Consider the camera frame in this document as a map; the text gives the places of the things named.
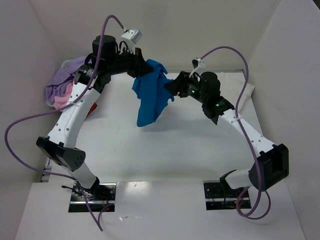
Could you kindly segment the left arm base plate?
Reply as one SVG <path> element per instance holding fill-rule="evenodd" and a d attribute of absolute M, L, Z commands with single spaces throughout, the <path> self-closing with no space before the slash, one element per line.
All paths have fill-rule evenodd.
<path fill-rule="evenodd" d="M 105 212 L 114 212 L 117 184 L 101 183 L 100 188 L 102 189 L 102 193 L 98 193 L 97 195 L 93 195 L 87 190 L 84 190 L 91 211 L 93 213 L 98 213 L 105 208 Z M 68 212 L 88 213 L 89 210 L 79 186 L 75 183 L 72 188 L 67 187 L 67 189 L 71 190 Z"/>

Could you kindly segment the blue t shirt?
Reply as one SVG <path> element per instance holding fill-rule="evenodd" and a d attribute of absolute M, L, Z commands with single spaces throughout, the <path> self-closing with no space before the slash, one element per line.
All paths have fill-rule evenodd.
<path fill-rule="evenodd" d="M 145 127 L 157 121 L 163 110 L 168 106 L 168 100 L 174 101 L 174 96 L 165 88 L 172 82 L 167 78 L 168 71 L 158 61 L 146 61 L 152 67 L 152 72 L 134 80 L 132 90 L 140 100 L 136 125 Z"/>

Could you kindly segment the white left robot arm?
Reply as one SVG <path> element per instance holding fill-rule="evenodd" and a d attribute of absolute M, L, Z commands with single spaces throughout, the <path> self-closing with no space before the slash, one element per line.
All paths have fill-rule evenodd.
<path fill-rule="evenodd" d="M 106 199 L 107 189 L 85 164 L 86 153 L 76 148 L 81 127 L 112 75 L 127 73 L 136 78 L 153 71 L 146 63 L 136 43 L 142 35 L 133 30 L 125 32 L 120 43 L 110 35 L 97 36 L 92 53 L 74 76 L 72 92 L 66 107 L 46 137 L 39 137 L 36 145 L 57 165 L 75 178 L 85 191 L 95 198 Z"/>

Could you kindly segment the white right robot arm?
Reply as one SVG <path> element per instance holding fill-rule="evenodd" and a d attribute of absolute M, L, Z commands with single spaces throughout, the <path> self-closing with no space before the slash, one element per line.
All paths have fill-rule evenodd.
<path fill-rule="evenodd" d="M 164 87 L 173 96 L 192 97 L 200 102 L 207 118 L 255 154 L 256 161 L 251 168 L 231 170 L 220 177 L 225 190 L 255 187 L 265 192 L 289 175 L 289 149 L 265 138 L 236 112 L 221 95 L 221 83 L 215 73 L 207 71 L 200 76 L 190 76 L 182 71 Z"/>

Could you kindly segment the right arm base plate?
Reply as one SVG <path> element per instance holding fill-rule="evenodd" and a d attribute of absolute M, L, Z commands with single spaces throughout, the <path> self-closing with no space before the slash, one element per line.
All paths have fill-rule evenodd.
<path fill-rule="evenodd" d="M 207 211 L 235 210 L 236 203 L 243 187 L 224 190 L 219 181 L 204 181 L 204 196 Z"/>

